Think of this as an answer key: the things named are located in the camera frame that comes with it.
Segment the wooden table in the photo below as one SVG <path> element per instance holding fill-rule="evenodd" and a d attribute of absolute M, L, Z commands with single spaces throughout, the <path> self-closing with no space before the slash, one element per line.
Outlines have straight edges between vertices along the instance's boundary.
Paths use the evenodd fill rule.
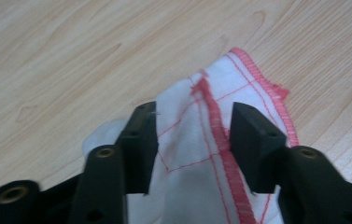
<path fill-rule="evenodd" d="M 352 181 L 352 1 L 53 0 L 0 1 L 0 186 L 79 173 L 96 127 L 231 47 Z"/>

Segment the towel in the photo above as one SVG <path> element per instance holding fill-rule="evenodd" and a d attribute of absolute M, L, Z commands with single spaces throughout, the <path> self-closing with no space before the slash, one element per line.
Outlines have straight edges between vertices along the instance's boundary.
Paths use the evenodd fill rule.
<path fill-rule="evenodd" d="M 246 52 L 231 49 L 199 73 L 159 94 L 158 154 L 149 195 L 128 195 L 130 223 L 282 223 L 276 196 L 254 194 L 232 153 L 233 102 L 252 105 L 288 136 L 298 138 L 283 100 Z M 104 123 L 83 143 L 86 155 L 114 144 L 126 120 Z"/>

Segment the cloth fold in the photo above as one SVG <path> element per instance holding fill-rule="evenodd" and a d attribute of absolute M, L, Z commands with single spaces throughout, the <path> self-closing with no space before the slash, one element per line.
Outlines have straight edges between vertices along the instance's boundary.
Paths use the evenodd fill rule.
<path fill-rule="evenodd" d="M 252 194 L 230 152 L 233 102 L 253 105 L 298 145 L 284 106 L 287 90 L 269 82 L 234 48 L 178 81 L 157 102 L 158 155 L 149 195 L 128 195 L 130 223 L 282 223 L 274 195 Z M 85 155 L 113 144 L 127 120 L 104 123 Z"/>

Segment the light wood surface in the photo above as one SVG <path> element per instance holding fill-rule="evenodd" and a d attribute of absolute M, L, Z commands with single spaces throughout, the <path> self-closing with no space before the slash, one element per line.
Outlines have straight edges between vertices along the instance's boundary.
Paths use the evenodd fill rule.
<path fill-rule="evenodd" d="M 0 186 L 79 173 L 96 127 L 231 47 L 352 181 L 352 1 L 53 0 L 0 1 Z"/>

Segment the red thread line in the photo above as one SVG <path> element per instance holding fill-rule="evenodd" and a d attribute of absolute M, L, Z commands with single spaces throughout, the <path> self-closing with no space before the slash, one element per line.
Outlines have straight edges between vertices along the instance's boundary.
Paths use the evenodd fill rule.
<path fill-rule="evenodd" d="M 202 163 L 202 162 L 204 162 L 204 161 L 211 160 L 211 157 L 213 157 L 213 156 L 218 156 L 218 155 L 219 155 L 219 154 L 212 154 L 212 155 L 210 155 L 207 159 L 204 159 L 204 160 L 201 160 L 201 161 L 196 161 L 196 162 L 190 163 L 190 164 L 188 164 L 188 165 L 179 166 L 179 167 L 177 167 L 177 168 L 175 168 L 175 169 L 173 169 L 173 170 L 170 170 L 169 173 L 170 173 L 170 172 L 173 172 L 173 171 L 175 171 L 175 170 L 179 170 L 179 169 L 181 169 L 181 168 L 185 168 L 185 167 L 188 167 L 188 166 L 192 166 L 192 165 L 196 165 L 196 164 Z"/>
<path fill-rule="evenodd" d="M 216 101 L 223 100 L 224 98 L 226 98 L 226 97 L 228 97 L 228 96 L 230 96 L 230 95 L 232 95 L 232 94 L 234 94 L 234 93 L 237 93 L 238 91 L 240 91 L 240 90 L 242 90 L 243 88 L 247 87 L 248 85 L 250 85 L 250 83 L 252 83 L 252 82 L 254 82 L 254 81 L 256 81 L 256 80 L 250 81 L 249 83 L 247 83 L 246 85 L 244 85 L 244 86 L 242 86 L 242 87 L 236 89 L 235 91 L 231 91 L 231 92 L 229 92 L 229 93 L 224 94 L 223 96 L 219 97 Z M 169 128 L 167 128 L 166 130 L 164 130 L 162 133 L 158 134 L 158 137 L 161 137 L 161 136 L 164 135 L 165 133 L 167 133 L 167 132 L 169 132 L 170 130 L 172 130 L 173 128 L 175 128 L 175 126 L 177 126 L 177 125 L 181 122 L 182 117 L 183 117 L 184 114 L 187 112 L 187 109 L 188 109 L 191 105 L 193 105 L 195 102 L 196 102 L 196 101 L 194 101 L 194 102 L 188 104 L 187 106 L 185 106 L 185 108 L 184 108 L 183 111 L 181 112 L 180 119 L 179 119 L 178 121 L 176 121 L 172 126 L 170 126 Z"/>
<path fill-rule="evenodd" d="M 209 145 L 209 143 L 208 143 L 207 134 L 206 134 L 205 131 L 204 131 L 203 112 L 202 112 L 202 109 L 201 109 L 200 104 L 198 104 L 198 110 L 199 110 L 199 120 L 200 120 L 201 127 L 202 127 L 202 133 L 203 133 L 203 135 L 204 135 L 204 141 L 205 141 L 205 144 L 207 145 L 208 153 L 209 153 L 209 154 L 212 154 L 211 147 L 210 147 L 210 145 Z M 227 207 L 227 205 L 226 205 L 226 203 L 225 203 L 225 199 L 224 199 L 223 192 L 222 192 L 222 187 L 221 187 L 221 185 L 219 184 L 217 166 L 216 166 L 216 164 L 214 163 L 212 157 L 210 157 L 210 160 L 211 160 L 211 163 L 213 164 L 214 174 L 215 174 L 215 176 L 216 176 L 216 181 L 217 181 L 219 193 L 220 193 L 220 195 L 221 195 L 221 200 L 222 200 L 222 203 L 223 203 L 223 205 L 224 205 L 224 209 L 225 209 L 225 213 L 226 213 L 226 218 L 228 219 L 228 223 L 231 223 L 231 219 L 230 219 L 230 217 L 229 217 L 228 207 Z"/>
<path fill-rule="evenodd" d="M 260 224 L 263 224 L 263 220 L 265 219 L 266 212 L 268 211 L 268 208 L 269 208 L 269 202 L 271 201 L 271 196 L 272 194 L 269 194 L 268 198 L 266 199 L 265 208 L 263 209 L 262 216 L 260 217 Z"/>
<path fill-rule="evenodd" d="M 235 54 L 240 59 L 240 61 L 242 61 L 242 63 L 245 65 L 248 72 L 254 77 L 254 79 L 258 80 L 258 82 L 262 85 L 263 89 L 269 94 L 272 100 L 272 103 L 274 103 L 275 105 L 275 109 L 277 113 L 279 114 L 280 118 L 282 119 L 286 127 L 287 136 L 289 137 L 289 143 L 291 144 L 292 147 L 298 146 L 299 141 L 298 141 L 298 136 L 295 132 L 294 124 L 292 123 L 292 120 L 289 116 L 289 112 L 284 106 L 282 100 L 276 97 L 274 92 L 272 91 L 273 85 L 262 75 L 262 73 L 260 72 L 260 69 L 257 67 L 257 65 L 254 64 L 252 59 L 245 51 L 243 51 L 242 49 L 234 48 L 234 49 L 231 49 L 231 53 Z M 262 217 L 260 220 L 261 223 L 263 223 L 263 220 L 265 219 L 265 215 L 268 210 L 270 200 L 271 200 L 271 195 L 268 195 L 268 199 L 267 199 L 268 206 L 265 206 L 264 208 L 264 211 L 262 213 Z"/>
<path fill-rule="evenodd" d="M 197 88 L 202 92 L 204 101 L 208 107 L 209 121 L 211 132 L 218 146 L 222 164 L 224 166 L 225 175 L 231 190 L 232 198 L 237 209 L 239 220 L 242 223 L 257 223 L 254 218 L 254 213 L 246 196 L 245 186 L 239 175 L 239 167 L 230 152 L 231 144 L 225 133 L 225 128 L 222 124 L 222 118 L 217 101 L 210 90 L 210 86 L 206 77 L 208 74 L 203 70 L 201 72 L 203 78 L 199 81 Z"/>
<path fill-rule="evenodd" d="M 158 138 L 161 137 L 162 135 L 164 135 L 165 133 L 169 132 L 170 130 L 172 130 L 175 126 L 177 126 L 177 124 L 181 123 L 181 120 L 182 120 L 182 117 L 184 116 L 184 114 L 187 112 L 187 109 L 195 104 L 196 102 L 199 102 L 201 101 L 200 99 L 196 99 L 194 100 L 193 102 L 189 103 L 187 106 L 185 106 L 184 110 L 181 112 L 181 115 L 180 115 L 180 119 L 178 121 L 176 121 L 176 123 L 174 123 L 172 126 L 170 126 L 168 129 L 164 130 L 164 132 L 158 134 Z"/>
<path fill-rule="evenodd" d="M 234 61 L 233 58 L 231 58 L 229 55 L 226 55 L 233 63 L 233 65 L 237 68 L 237 70 L 242 74 L 242 76 L 248 81 L 249 84 L 251 84 L 251 81 L 248 79 L 248 77 L 245 75 L 245 73 L 242 71 L 242 69 L 240 69 L 239 65 L 237 65 L 237 63 Z M 252 88 L 254 88 L 255 92 L 260 96 L 260 98 L 263 101 L 263 105 L 265 106 L 265 109 L 268 111 L 269 116 L 271 117 L 272 121 L 275 123 L 275 126 L 278 126 L 277 121 L 275 120 L 274 116 L 272 115 L 271 111 L 269 110 L 268 105 L 266 104 L 265 99 L 263 98 L 262 94 L 260 94 L 260 92 L 257 90 L 257 88 L 252 85 Z"/>
<path fill-rule="evenodd" d="M 159 157 L 161 157 L 161 161 L 162 161 L 164 167 L 166 168 L 167 171 L 169 171 L 169 167 L 167 167 L 166 163 L 164 162 L 163 156 L 159 150 L 158 150 L 158 154 L 159 154 Z"/>

